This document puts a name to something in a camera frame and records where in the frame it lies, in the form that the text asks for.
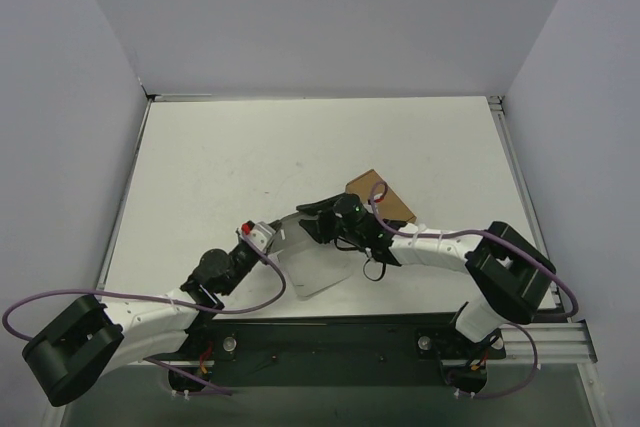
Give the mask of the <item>white paper box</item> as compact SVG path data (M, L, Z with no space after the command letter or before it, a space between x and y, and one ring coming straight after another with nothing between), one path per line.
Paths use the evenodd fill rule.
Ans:
M291 214L281 220L271 257L288 276L295 294L308 299L349 278L356 258L332 243L316 243L299 225L300 220L306 217Z

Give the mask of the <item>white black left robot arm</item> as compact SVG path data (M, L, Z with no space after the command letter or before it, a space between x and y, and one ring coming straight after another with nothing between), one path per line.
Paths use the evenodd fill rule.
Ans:
M131 362L174 352L196 357L205 345L201 325L223 311L220 297L244 280L269 244L250 237L229 252L205 252L187 281L157 302L82 295L28 341L22 357L55 407Z

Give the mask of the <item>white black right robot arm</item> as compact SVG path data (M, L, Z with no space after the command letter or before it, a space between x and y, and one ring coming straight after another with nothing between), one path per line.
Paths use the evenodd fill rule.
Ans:
M344 242L386 266L424 265L468 274L479 296L456 314L455 330L473 343L506 323L530 324L556 268L507 223L486 230L437 231L381 217L356 194L302 204L300 227L318 244Z

